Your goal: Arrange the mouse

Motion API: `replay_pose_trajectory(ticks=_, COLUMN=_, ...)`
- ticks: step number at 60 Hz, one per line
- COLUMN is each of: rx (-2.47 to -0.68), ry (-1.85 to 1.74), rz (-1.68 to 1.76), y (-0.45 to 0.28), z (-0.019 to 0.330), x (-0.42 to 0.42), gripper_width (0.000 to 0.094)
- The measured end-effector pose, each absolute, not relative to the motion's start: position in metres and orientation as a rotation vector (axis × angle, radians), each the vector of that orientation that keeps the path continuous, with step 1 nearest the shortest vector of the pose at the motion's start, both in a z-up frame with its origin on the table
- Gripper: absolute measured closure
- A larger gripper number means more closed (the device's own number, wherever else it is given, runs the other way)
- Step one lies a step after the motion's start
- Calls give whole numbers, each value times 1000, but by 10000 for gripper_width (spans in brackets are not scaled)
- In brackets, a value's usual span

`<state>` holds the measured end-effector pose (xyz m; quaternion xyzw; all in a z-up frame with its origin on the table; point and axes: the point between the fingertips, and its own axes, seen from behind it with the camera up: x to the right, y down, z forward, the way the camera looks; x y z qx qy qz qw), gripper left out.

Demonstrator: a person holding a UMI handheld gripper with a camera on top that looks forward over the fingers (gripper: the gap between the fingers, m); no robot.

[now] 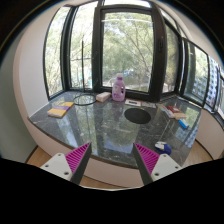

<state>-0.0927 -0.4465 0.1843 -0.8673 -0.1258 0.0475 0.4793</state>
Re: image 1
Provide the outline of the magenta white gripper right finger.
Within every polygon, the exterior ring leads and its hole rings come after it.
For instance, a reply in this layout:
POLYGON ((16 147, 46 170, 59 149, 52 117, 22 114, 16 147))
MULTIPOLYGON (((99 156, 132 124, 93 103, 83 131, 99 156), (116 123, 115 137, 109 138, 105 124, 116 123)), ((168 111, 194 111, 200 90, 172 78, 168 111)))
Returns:
POLYGON ((132 152, 144 185, 182 169, 169 155, 159 155, 140 144, 134 143, 132 152))

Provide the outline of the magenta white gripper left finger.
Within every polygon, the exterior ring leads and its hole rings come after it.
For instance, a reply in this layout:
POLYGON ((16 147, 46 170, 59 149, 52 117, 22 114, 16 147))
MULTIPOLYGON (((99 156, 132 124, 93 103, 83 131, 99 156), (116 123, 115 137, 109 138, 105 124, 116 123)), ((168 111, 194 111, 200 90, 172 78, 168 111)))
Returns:
POLYGON ((55 154, 42 165, 41 168, 51 174, 79 185, 91 154, 91 143, 86 143, 66 154, 55 154))

